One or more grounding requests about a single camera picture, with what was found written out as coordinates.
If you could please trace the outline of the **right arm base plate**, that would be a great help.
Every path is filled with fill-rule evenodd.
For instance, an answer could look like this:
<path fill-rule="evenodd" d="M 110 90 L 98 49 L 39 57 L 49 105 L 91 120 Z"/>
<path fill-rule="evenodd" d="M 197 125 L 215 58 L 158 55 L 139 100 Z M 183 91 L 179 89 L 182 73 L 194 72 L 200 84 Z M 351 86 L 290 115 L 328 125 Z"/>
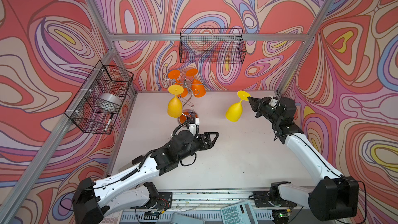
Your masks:
<path fill-rule="evenodd" d="M 255 206 L 259 207 L 286 207 L 295 208 L 296 203 L 286 201 L 275 197 L 269 191 L 253 191 L 252 195 L 249 196 L 249 200 L 255 202 Z"/>

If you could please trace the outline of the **light yellow wine glass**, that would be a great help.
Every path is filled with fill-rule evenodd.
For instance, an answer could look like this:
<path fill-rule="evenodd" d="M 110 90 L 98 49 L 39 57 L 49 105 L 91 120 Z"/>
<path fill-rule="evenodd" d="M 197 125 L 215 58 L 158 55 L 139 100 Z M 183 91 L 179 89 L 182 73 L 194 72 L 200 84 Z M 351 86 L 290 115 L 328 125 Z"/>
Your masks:
<path fill-rule="evenodd" d="M 237 96 L 239 97 L 240 101 L 231 105 L 226 112 L 226 118 L 231 122 L 239 121 L 243 113 L 242 102 L 248 101 L 248 98 L 251 97 L 251 95 L 248 92 L 243 90 L 238 91 Z"/>

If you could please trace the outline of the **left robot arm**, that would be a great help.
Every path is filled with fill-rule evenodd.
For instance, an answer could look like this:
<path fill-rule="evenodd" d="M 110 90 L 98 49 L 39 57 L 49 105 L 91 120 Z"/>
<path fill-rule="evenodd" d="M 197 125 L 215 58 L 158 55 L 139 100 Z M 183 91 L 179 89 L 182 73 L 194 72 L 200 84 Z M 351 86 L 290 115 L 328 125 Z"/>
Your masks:
<path fill-rule="evenodd" d="M 181 165 L 183 159 L 196 156 L 198 151 L 213 148 L 218 137 L 218 132 L 194 135 L 181 131 L 164 146 L 147 152 L 140 163 L 114 176 L 96 181 L 82 180 L 72 198 L 75 222 L 99 224 L 107 214 L 147 204 L 149 190 L 134 190 L 134 186 L 170 172 Z"/>

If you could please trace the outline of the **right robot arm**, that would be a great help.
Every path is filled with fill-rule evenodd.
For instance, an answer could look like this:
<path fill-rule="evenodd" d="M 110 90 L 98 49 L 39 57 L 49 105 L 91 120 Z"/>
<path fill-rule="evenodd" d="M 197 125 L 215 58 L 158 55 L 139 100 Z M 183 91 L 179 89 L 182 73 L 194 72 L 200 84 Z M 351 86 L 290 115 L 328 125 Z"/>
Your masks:
<path fill-rule="evenodd" d="M 275 137 L 299 159 L 315 183 L 313 190 L 288 181 L 272 183 L 268 192 L 270 204 L 299 204 L 311 210 L 319 221 L 355 217 L 358 209 L 359 183 L 332 166 L 310 143 L 294 122 L 295 101 L 288 97 L 248 97 L 255 117 L 272 124 Z"/>

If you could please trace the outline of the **dark yellow wine glass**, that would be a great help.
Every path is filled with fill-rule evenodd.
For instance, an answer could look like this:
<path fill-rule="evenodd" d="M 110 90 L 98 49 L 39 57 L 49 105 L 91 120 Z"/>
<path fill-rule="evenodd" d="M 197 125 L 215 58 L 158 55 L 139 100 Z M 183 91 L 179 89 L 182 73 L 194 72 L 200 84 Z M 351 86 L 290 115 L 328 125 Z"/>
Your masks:
<path fill-rule="evenodd" d="M 170 117 L 179 118 L 182 115 L 182 102 L 178 98 L 184 91 L 184 88 L 180 85 L 171 85 L 168 88 L 168 92 L 174 97 L 169 101 L 167 107 L 167 113 Z"/>

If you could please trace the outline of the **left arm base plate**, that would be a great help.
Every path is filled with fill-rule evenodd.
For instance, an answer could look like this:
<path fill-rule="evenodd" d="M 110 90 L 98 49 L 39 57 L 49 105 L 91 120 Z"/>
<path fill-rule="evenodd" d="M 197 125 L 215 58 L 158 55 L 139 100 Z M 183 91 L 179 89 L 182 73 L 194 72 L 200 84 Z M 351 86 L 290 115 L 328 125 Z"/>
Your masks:
<path fill-rule="evenodd" d="M 167 210 L 172 206 L 173 193 L 171 191 L 160 192 L 158 196 L 143 194 L 143 198 L 147 200 L 144 205 L 132 206 L 129 209 Z"/>

